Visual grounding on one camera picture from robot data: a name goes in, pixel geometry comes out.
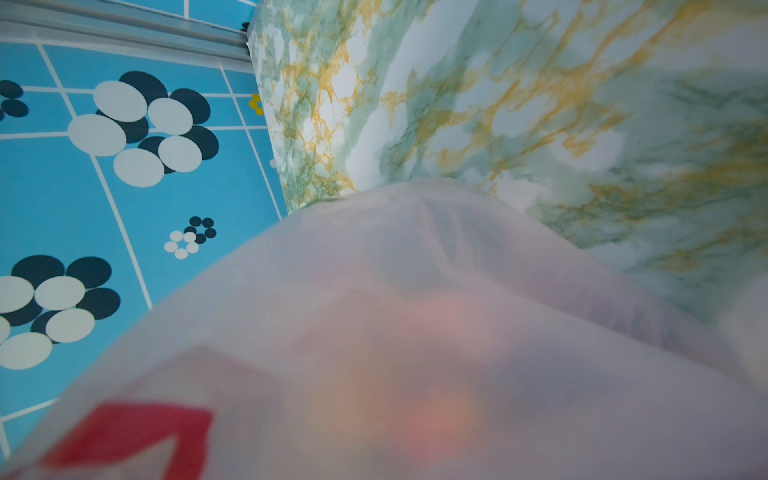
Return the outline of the pink translucent plastic bag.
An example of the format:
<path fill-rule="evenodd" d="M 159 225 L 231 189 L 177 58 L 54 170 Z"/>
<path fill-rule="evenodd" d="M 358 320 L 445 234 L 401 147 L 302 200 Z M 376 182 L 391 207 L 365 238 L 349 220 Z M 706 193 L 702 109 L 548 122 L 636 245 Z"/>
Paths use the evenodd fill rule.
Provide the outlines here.
<path fill-rule="evenodd" d="M 304 208 L 151 310 L 5 479 L 763 479 L 718 336 L 448 179 Z"/>

